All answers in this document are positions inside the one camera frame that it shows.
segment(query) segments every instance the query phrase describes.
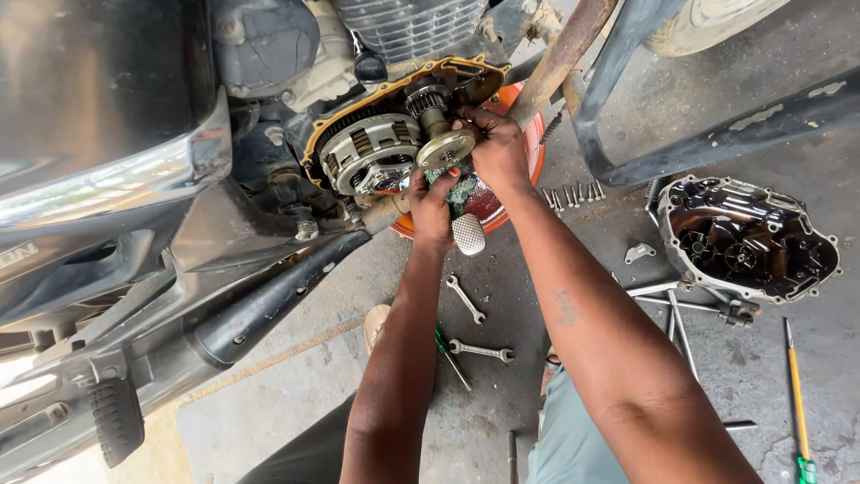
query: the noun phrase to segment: orange bucket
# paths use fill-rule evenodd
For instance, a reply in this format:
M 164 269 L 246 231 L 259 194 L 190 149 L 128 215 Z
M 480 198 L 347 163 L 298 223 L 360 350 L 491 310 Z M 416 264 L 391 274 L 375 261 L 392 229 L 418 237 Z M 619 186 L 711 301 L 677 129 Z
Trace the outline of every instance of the orange bucket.
M 513 100 L 522 89 L 523 83 L 503 87 L 499 90 L 499 101 L 495 103 L 486 102 L 483 107 L 494 113 L 504 115 L 510 109 Z M 544 117 L 540 113 L 535 115 L 534 121 L 523 131 L 523 135 L 525 136 L 525 152 L 529 161 L 529 178 L 531 179 L 531 184 L 534 185 L 538 183 L 540 171 L 544 167 L 545 146 L 538 144 L 541 137 L 544 136 Z M 507 222 L 508 218 L 507 212 L 502 207 L 499 199 L 481 181 L 480 177 L 478 178 L 475 194 L 466 202 L 466 213 L 477 215 L 478 220 L 481 221 L 481 225 L 483 226 L 484 233 L 493 232 Z M 412 239 L 415 233 L 412 214 L 405 214 L 391 228 L 402 236 Z

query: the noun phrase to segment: hand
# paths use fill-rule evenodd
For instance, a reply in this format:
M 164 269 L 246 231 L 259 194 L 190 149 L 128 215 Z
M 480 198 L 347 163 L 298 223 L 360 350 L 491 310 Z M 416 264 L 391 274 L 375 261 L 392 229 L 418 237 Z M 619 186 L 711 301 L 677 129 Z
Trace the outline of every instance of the hand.
M 471 153 L 475 171 L 499 200 L 504 203 L 503 198 L 510 195 L 534 192 L 523 131 L 517 122 L 482 108 L 464 107 L 457 114 L 463 119 L 451 127 L 475 134 L 477 144 Z
M 445 197 L 459 179 L 460 170 L 456 167 L 437 178 L 433 187 L 427 185 L 423 170 L 415 170 L 409 176 L 408 197 L 415 224 L 415 245 L 429 245 L 443 253 L 454 245 L 451 210 Z

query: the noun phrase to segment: tattoo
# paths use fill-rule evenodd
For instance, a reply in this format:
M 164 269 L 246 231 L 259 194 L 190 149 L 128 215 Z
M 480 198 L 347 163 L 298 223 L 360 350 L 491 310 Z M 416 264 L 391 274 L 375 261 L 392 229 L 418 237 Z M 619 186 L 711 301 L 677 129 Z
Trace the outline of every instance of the tattoo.
M 579 314 L 573 307 L 573 302 L 570 300 L 568 291 L 553 291 L 552 294 L 556 297 L 556 302 L 558 302 L 559 309 L 562 311 L 562 317 L 557 321 L 558 324 L 563 326 L 575 325 Z

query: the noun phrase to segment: screwdriver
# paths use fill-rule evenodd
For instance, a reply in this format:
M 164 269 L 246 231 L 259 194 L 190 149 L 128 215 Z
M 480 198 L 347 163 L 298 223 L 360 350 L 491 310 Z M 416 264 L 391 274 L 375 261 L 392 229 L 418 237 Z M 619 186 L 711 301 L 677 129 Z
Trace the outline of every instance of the screwdriver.
M 472 386 L 469 382 L 466 381 L 466 377 L 463 376 L 463 371 L 460 370 L 460 365 L 454 361 L 454 357 L 451 356 L 451 350 L 448 349 L 448 344 L 445 342 L 445 339 L 442 338 L 442 332 L 439 330 L 439 325 L 436 325 L 436 347 L 439 348 L 439 352 L 445 355 L 448 358 L 448 361 L 451 362 L 451 366 L 454 367 L 454 371 L 457 372 L 457 376 L 460 377 L 460 381 L 466 386 L 466 389 L 472 391 Z
M 789 367 L 791 368 L 791 389 L 795 396 L 795 411 L 797 412 L 797 440 L 800 442 L 801 454 L 797 464 L 801 468 L 800 484 L 815 484 L 815 461 L 809 455 L 809 436 L 806 432 L 806 417 L 803 415 L 803 395 L 801 394 L 801 376 L 797 370 L 795 355 L 795 340 L 791 337 L 789 319 L 785 318 L 785 333 L 789 341 Z

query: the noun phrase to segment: concrete floor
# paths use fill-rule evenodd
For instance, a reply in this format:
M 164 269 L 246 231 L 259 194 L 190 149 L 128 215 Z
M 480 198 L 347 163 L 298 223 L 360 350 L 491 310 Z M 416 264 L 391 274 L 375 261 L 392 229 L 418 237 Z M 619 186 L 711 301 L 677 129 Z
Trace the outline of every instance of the concrete floor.
M 601 119 L 607 151 L 616 162 L 632 158 L 860 65 L 858 26 L 860 1 L 795 0 L 702 53 L 663 59 L 639 49 Z M 595 53 L 596 47 L 588 59 Z M 544 116 L 557 108 L 546 109 Z M 548 188 L 588 178 L 572 128 L 567 122 L 562 126 L 546 151 L 540 185 Z M 813 225 L 840 239 L 845 273 L 823 286 L 817 298 L 765 307 L 751 329 L 730 330 L 709 313 L 682 309 L 702 386 L 717 412 L 724 420 L 759 423 L 756 431 L 734 438 L 770 484 L 795 479 L 783 316 L 792 321 L 819 482 L 860 480 L 860 329 L 853 310 L 860 293 L 855 269 L 860 264 L 859 152 L 854 127 L 694 171 L 797 196 L 808 204 Z M 639 209 L 641 191 L 606 192 L 603 203 L 566 211 L 562 218 L 623 285 L 673 277 L 658 234 Z M 636 242 L 660 247 L 658 255 L 625 265 L 624 252 Z M 406 239 L 383 233 L 339 266 L 228 375 L 179 402 L 176 424 L 195 483 L 234 482 L 356 389 L 367 361 L 359 325 L 371 307 L 391 302 L 408 252 Z M 445 273 L 450 272 L 488 317 L 483 326 L 475 325 L 443 284 L 439 320 L 447 335 L 512 348 L 516 359 L 505 364 L 459 356 L 474 386 L 468 393 L 439 358 L 421 480 L 506 480 L 509 430 L 520 435 L 524 479 L 549 341 L 513 228 L 505 225 L 493 233 L 478 257 L 451 252 L 445 262 Z M 703 291 L 685 298 L 711 301 Z M 665 324 L 665 308 L 643 307 Z

